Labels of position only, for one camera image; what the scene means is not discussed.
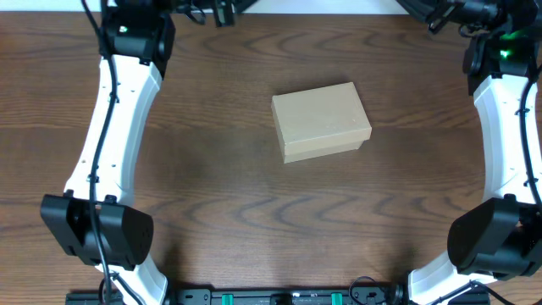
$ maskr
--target box lid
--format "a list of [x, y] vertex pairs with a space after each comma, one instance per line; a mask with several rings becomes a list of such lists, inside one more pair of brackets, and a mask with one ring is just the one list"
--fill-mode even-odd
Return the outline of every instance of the box lid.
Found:
[[353, 83], [274, 96], [273, 111], [285, 155], [361, 142], [371, 136]]

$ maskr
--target wooden table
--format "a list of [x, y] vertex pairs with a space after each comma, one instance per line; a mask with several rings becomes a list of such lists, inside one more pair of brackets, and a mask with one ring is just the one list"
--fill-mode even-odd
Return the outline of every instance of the wooden table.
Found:
[[[347, 286], [394, 280], [446, 247], [480, 204], [484, 154], [468, 41], [408, 16], [175, 16], [177, 37], [136, 169], [152, 256], [177, 285]], [[62, 303], [102, 277], [42, 223], [85, 140], [98, 84], [83, 14], [0, 14], [0, 302]], [[373, 126], [359, 151], [282, 164], [271, 96], [354, 81]], [[542, 297], [542, 276], [492, 285]]]

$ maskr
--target cardboard box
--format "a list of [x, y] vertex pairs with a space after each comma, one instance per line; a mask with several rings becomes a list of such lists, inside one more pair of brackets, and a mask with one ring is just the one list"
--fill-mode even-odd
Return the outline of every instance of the cardboard box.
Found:
[[285, 163], [358, 149], [371, 125], [353, 83], [274, 96]]

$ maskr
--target brown wooden surface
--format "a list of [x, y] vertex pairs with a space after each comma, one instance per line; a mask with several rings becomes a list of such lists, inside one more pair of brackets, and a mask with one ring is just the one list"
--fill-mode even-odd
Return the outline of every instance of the brown wooden surface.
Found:
[[[181, 283], [346, 286], [445, 250], [480, 203], [484, 155], [461, 72], [467, 41], [407, 16], [174, 18], [177, 37], [136, 169], [152, 256]], [[0, 14], [0, 302], [61, 303], [101, 275], [39, 216], [79, 157], [97, 94], [83, 14]], [[359, 151], [283, 165], [271, 96], [354, 81], [373, 126]], [[494, 285], [530, 304], [542, 276]]]

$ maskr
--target green connector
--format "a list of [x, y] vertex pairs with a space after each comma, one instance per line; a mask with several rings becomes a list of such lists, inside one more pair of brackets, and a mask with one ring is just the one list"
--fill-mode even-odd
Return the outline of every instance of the green connector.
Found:
[[331, 294], [331, 305], [342, 305], [342, 293]]
[[234, 305], [234, 295], [222, 295], [222, 305]]

